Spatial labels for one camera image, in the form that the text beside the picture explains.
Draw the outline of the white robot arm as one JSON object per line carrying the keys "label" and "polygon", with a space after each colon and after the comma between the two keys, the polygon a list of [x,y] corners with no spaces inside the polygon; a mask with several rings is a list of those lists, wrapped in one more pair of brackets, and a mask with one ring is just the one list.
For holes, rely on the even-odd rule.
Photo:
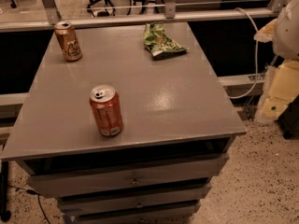
{"label": "white robot arm", "polygon": [[271,41],[276,56],[283,59],[265,72],[263,94],[255,120],[270,124],[278,120],[285,139],[298,132],[299,96],[299,0],[291,0],[278,17],[256,33],[257,41]]}

